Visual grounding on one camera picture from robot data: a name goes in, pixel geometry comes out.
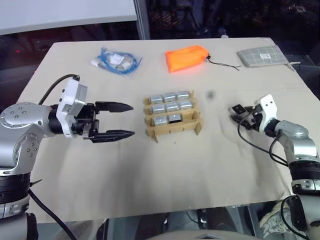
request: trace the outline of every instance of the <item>robotic arm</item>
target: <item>robotic arm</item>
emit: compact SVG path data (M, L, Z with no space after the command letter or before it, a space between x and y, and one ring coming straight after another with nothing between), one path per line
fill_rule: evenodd
M0 114L0 238L38 239L36 217L25 213L29 207L30 174L43 138L77 135L93 143L114 142L135 133L126 130L99 132L100 111L124 112L133 108L119 102L85 105L87 87L79 76L69 77L59 104L31 102L9 106Z
M298 124L277 119L277 106L269 94L255 106L232 108L231 118L247 130L254 129L283 146L292 176L288 199L291 221L296 229L306 232L310 240L320 239L320 159L308 130Z

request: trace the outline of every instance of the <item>orange pouch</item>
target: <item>orange pouch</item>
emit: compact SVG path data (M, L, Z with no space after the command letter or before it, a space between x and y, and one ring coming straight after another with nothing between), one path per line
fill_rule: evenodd
M208 55L207 49L199 45L165 52L169 73L201 64Z

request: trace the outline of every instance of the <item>blue cable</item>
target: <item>blue cable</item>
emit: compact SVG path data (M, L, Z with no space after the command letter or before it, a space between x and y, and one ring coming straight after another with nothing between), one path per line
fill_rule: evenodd
M106 48L102 48L101 49L101 54L98 56L98 58L103 62L103 65L105 67L106 70L112 72L112 73L115 73L115 74L120 74L120 75L123 75L123 74L130 74L132 73L134 70L136 70L139 66L139 64L141 63L141 60L142 58L140 59L140 61L138 62L137 59L135 58L135 56L133 56L132 54L128 53L128 52L107 52L107 49ZM119 69L116 69L115 67L111 66L110 63L108 63L107 61L107 57L111 56L111 55L114 55L114 54L118 54L120 56L123 56L123 57L129 57L132 59L133 63L131 65L130 68L126 69L126 70L119 70Z

